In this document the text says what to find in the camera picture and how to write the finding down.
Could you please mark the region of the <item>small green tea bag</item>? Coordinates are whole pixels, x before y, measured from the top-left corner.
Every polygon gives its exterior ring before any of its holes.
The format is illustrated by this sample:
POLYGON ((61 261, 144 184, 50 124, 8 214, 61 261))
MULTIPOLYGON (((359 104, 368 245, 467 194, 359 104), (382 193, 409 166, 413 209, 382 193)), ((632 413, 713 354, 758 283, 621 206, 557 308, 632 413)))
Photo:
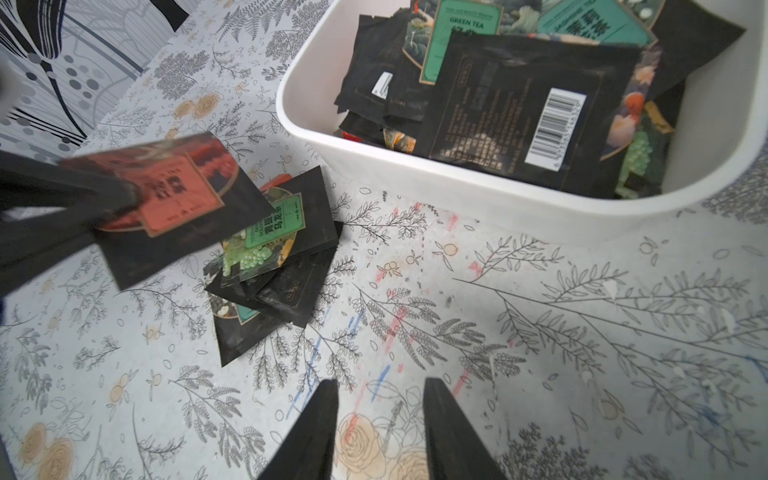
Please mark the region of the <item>small green tea bag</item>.
POLYGON ((453 33, 496 35, 503 12, 499 1, 412 1, 402 51, 417 81, 436 83, 453 33))

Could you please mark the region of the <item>orange label tea bag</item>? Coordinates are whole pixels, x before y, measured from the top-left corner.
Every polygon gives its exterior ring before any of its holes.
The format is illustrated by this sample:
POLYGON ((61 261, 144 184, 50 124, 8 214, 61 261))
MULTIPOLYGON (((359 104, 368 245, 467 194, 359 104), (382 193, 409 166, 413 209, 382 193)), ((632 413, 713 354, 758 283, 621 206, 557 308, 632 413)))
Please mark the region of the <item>orange label tea bag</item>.
POLYGON ((601 155, 602 160, 617 155, 632 142, 661 56, 662 49, 658 45, 642 50, 640 59, 615 111, 601 155))

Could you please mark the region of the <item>red black tea bag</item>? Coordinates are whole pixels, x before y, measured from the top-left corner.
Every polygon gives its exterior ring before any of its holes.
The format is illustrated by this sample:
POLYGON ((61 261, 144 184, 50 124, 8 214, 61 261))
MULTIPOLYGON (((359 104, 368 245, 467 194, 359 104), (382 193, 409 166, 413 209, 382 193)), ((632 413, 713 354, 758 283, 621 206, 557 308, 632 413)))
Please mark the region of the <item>red black tea bag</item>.
POLYGON ((136 208, 95 231, 121 290, 273 212, 210 132, 72 157, 59 164, 128 181, 140 190, 136 208))

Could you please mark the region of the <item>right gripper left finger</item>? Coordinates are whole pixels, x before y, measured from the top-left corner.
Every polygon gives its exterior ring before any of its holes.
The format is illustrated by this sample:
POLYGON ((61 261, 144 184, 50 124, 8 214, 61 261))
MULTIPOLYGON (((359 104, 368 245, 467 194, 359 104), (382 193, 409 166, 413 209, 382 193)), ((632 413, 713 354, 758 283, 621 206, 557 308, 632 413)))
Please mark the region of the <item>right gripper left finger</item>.
POLYGON ((329 480, 338 406, 338 382, 321 381, 258 479, 329 480))

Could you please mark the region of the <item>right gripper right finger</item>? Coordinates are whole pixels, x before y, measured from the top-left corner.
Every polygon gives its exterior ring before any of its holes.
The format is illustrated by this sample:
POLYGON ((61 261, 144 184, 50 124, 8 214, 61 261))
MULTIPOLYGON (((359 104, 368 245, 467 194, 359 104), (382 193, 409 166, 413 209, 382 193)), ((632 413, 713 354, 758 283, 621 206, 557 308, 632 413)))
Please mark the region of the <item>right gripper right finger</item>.
POLYGON ((505 479, 441 379, 425 380, 422 406, 430 479, 505 479))

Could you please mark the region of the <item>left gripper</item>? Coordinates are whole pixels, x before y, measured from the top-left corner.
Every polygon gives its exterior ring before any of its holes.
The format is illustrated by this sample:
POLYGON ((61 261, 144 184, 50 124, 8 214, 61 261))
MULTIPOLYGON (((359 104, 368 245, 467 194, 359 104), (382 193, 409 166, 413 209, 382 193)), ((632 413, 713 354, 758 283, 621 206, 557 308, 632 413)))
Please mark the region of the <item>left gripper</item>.
POLYGON ((53 207, 1 222, 1 295, 94 243, 94 230, 132 210, 139 188, 125 180, 1 154, 1 210, 53 207))

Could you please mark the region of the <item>green label tea bag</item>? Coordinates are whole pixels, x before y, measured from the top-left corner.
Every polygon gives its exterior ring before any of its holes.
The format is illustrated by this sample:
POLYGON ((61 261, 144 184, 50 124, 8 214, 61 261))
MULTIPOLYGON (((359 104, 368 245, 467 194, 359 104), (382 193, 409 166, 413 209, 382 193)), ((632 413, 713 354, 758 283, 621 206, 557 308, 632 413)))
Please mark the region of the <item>green label tea bag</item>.
POLYGON ((634 200, 660 195, 667 153, 675 128, 655 102, 644 106, 639 127, 626 150, 614 190, 616 199, 634 200))

